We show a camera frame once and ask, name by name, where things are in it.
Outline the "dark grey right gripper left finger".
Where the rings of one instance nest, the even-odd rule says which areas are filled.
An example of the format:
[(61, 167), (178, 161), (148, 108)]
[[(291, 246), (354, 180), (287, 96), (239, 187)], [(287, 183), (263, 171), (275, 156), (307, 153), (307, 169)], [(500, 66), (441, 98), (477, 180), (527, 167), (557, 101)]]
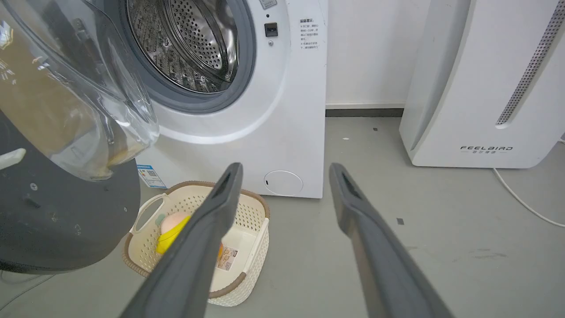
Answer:
[(221, 239), (232, 227), (243, 180), (230, 164), (161, 261), (133, 296), (123, 318), (203, 318)]

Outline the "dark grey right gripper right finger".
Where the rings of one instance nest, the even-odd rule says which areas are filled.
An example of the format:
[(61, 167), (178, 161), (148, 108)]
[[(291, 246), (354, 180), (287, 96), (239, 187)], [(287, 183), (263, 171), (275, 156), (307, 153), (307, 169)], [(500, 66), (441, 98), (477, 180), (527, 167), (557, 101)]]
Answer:
[(452, 318), (453, 314), (387, 222), (348, 173), (331, 163), (340, 230), (351, 240), (370, 318)]

